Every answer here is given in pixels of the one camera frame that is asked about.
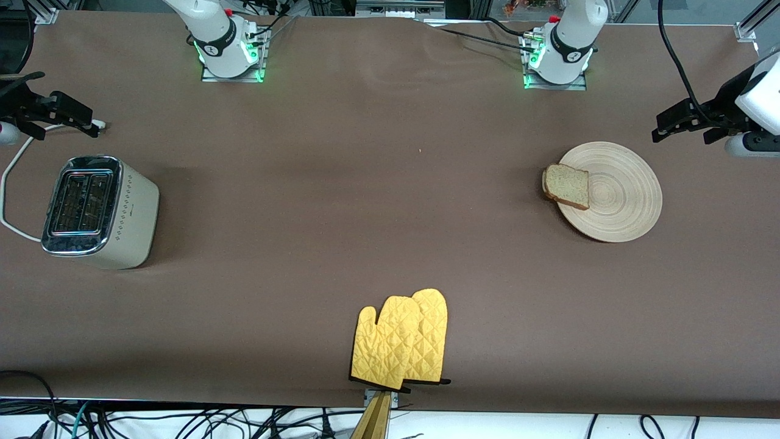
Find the power cord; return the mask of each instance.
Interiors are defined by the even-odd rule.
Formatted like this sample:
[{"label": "power cord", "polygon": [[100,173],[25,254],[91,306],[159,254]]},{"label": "power cord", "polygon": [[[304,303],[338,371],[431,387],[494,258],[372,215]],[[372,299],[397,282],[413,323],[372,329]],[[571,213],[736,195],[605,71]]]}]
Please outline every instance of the power cord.
[{"label": "power cord", "polygon": [[585,435],[585,439],[590,439],[591,436],[593,436],[593,427],[596,425],[596,418],[598,418],[598,413],[593,415],[593,418],[590,419],[590,425],[587,428],[587,434]]},{"label": "power cord", "polygon": [[48,427],[48,423],[49,421],[42,423],[41,426],[35,430],[35,433],[30,436],[30,439],[44,439],[44,432],[46,431],[46,427]]},{"label": "power cord", "polygon": [[32,378],[33,380],[36,380],[37,382],[43,384],[43,386],[46,388],[46,393],[49,397],[49,402],[51,403],[51,412],[48,414],[50,418],[52,418],[54,422],[54,437],[59,437],[59,431],[58,426],[59,422],[57,421],[58,415],[57,415],[57,405],[55,403],[55,396],[54,391],[51,390],[51,386],[46,382],[46,380],[43,379],[40,375],[37,373],[28,372],[26,370],[0,370],[0,378],[2,377],[26,377],[26,378]]},{"label": "power cord", "polygon": [[260,11],[257,10],[257,8],[254,7],[254,5],[250,2],[241,2],[243,4],[243,7],[246,8],[247,6],[249,9],[252,9],[252,11],[255,13],[255,15],[260,15]]},{"label": "power cord", "polygon": [[499,46],[504,46],[504,47],[510,47],[510,48],[514,48],[514,49],[525,51],[525,52],[533,52],[534,51],[532,48],[522,47],[522,46],[519,46],[519,45],[511,45],[510,43],[504,43],[504,42],[501,42],[501,41],[491,40],[489,38],[482,38],[482,37],[478,37],[477,35],[464,34],[463,32],[458,32],[457,30],[451,30],[451,29],[441,29],[441,30],[443,30],[444,32],[448,32],[450,34],[460,35],[461,37],[467,37],[467,38],[472,38],[474,40],[484,41],[484,42],[490,43],[492,45],[499,45]]},{"label": "power cord", "polygon": [[501,30],[503,30],[507,34],[514,35],[516,37],[522,37],[523,34],[524,34],[524,32],[518,32],[517,30],[509,29],[507,26],[504,26],[504,23],[498,21],[497,19],[495,19],[495,18],[493,18],[491,16],[486,16],[481,21],[489,21],[489,22],[495,24],[496,26],[500,27]]},{"label": "power cord", "polygon": [[[647,428],[645,428],[644,421],[647,419],[649,419],[655,426],[655,430],[657,430],[658,434],[661,436],[660,439],[666,439],[666,436],[664,436],[664,431],[661,430],[661,426],[658,425],[658,421],[656,421],[653,416],[642,415],[639,417],[639,427],[642,429],[642,433],[644,433],[647,439],[657,439],[656,437],[652,436],[650,432],[647,431]],[[700,416],[696,416],[693,419],[693,429],[691,429],[690,431],[690,439],[696,439],[696,430],[699,429],[699,421],[700,421]]]},{"label": "power cord", "polygon": [[[46,131],[57,130],[58,128],[62,128],[64,126],[65,125],[51,125],[49,127],[46,127],[45,130]],[[30,138],[28,138],[27,141],[24,142],[24,144],[22,145],[21,148],[19,148],[19,151],[16,153],[13,159],[11,159],[11,163],[8,164],[8,167],[6,167],[5,171],[2,173],[2,178],[0,178],[0,223],[2,223],[3,226],[8,227],[12,232],[18,234],[19,236],[25,237],[30,241],[41,242],[41,239],[39,237],[34,237],[32,235],[22,232],[20,229],[17,229],[5,219],[5,182],[8,180],[8,174],[11,173],[13,167],[16,166],[16,163],[19,162],[19,159],[22,158],[22,154],[24,154],[27,148],[30,145],[32,145],[34,140],[35,139],[32,136],[30,136]]]},{"label": "power cord", "polygon": [[30,10],[30,1],[22,0],[22,4],[24,5],[24,11],[27,12],[27,28],[30,34],[27,37],[27,47],[24,49],[24,55],[22,55],[22,59],[16,67],[17,73],[22,71],[27,64],[27,60],[30,59],[30,54],[33,53],[33,43],[35,42],[35,17],[33,17],[33,12]]},{"label": "power cord", "polygon": [[704,113],[699,101],[696,99],[696,95],[693,93],[693,87],[688,80],[688,75],[685,73],[685,68],[683,68],[683,64],[677,57],[675,49],[669,41],[669,36],[666,34],[666,26],[664,25],[664,0],[658,0],[658,29],[661,32],[661,39],[664,41],[666,51],[669,52],[669,56],[672,57],[672,61],[675,63],[675,67],[677,67],[677,72],[680,75],[680,79],[682,79],[682,85],[685,86],[685,89],[688,92],[688,97],[690,98],[693,109],[696,110],[696,113],[698,113],[699,117],[701,117],[704,122],[709,123],[713,127],[729,129],[730,127],[728,125],[713,122],[707,114]]},{"label": "power cord", "polygon": [[274,409],[274,411],[271,412],[271,418],[273,419],[271,421],[271,435],[272,436],[274,434],[278,434],[279,433],[279,429],[278,429],[276,423],[284,416],[284,415],[280,415],[279,417],[275,417],[274,416],[275,413],[276,413],[276,409]]},{"label": "power cord", "polygon": [[335,439],[336,433],[331,428],[331,421],[328,418],[328,410],[325,407],[322,408],[322,435],[320,439]]},{"label": "power cord", "polygon": [[[364,412],[365,412],[364,410],[346,410],[344,412],[329,413],[328,416],[358,415],[358,414],[363,414]],[[279,435],[284,433],[285,430],[288,430],[290,428],[300,427],[302,425],[306,425],[306,423],[308,423],[309,421],[314,420],[314,419],[320,419],[322,417],[323,417],[322,415],[309,416],[308,418],[304,418],[304,419],[298,420],[298,421],[296,421],[294,423],[290,423],[290,424],[287,424],[285,426],[279,426],[279,432],[276,433],[276,434],[272,434],[267,439],[279,439]]]}]

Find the wooden plate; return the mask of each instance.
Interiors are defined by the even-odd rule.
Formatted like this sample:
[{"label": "wooden plate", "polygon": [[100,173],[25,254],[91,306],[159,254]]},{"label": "wooden plate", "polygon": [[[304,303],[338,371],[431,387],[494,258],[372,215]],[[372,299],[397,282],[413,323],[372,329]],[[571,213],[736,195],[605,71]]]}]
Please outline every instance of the wooden plate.
[{"label": "wooden plate", "polygon": [[588,171],[590,209],[558,203],[580,232],[604,242],[644,235],[661,215],[661,184],[650,166],[630,149],[605,141],[573,148],[560,163]]}]

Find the white toaster body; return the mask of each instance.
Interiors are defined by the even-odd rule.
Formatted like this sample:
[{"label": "white toaster body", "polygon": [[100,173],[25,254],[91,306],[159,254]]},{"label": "white toaster body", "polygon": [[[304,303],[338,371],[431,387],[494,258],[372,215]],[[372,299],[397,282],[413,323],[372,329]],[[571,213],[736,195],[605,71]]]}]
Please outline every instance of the white toaster body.
[{"label": "white toaster body", "polygon": [[118,159],[70,159],[55,185],[41,245],[97,268],[139,266],[149,256],[159,200],[157,185]]}]

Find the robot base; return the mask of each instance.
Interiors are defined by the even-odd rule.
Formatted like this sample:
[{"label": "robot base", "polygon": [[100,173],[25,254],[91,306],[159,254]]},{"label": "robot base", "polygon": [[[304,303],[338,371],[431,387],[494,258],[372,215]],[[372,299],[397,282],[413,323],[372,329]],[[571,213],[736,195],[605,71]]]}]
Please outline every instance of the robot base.
[{"label": "robot base", "polygon": [[536,52],[520,51],[520,59],[523,61],[523,84],[525,88],[540,88],[542,90],[574,90],[585,91],[587,84],[585,82],[585,73],[580,75],[572,83],[566,85],[551,84],[539,76],[530,68],[531,59],[538,55],[541,50],[541,27],[535,27],[533,32],[526,32],[526,35],[518,37],[520,47],[532,48]]},{"label": "robot base", "polygon": [[253,43],[257,44],[258,46],[256,48],[248,48],[247,51],[251,56],[253,56],[253,58],[257,58],[257,62],[250,66],[246,72],[232,78],[218,77],[206,68],[205,63],[201,58],[200,64],[203,65],[203,72],[200,75],[200,80],[203,82],[263,82],[265,79],[265,67],[268,64],[268,46],[271,43],[271,30],[268,30],[263,34],[255,37]]}]

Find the yellow oven mitt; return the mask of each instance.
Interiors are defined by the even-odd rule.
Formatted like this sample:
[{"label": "yellow oven mitt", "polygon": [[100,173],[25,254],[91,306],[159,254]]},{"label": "yellow oven mitt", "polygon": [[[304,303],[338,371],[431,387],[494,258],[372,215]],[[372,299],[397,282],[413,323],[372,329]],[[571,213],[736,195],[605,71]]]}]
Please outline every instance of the yellow oven mitt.
[{"label": "yellow oven mitt", "polygon": [[365,384],[400,390],[409,369],[417,337],[420,306],[412,298],[390,296],[377,310],[360,310],[355,329],[350,379]]},{"label": "yellow oven mitt", "polygon": [[447,302],[444,296],[433,288],[414,293],[412,299],[420,306],[422,319],[415,334],[406,379],[439,384],[447,335]]}]

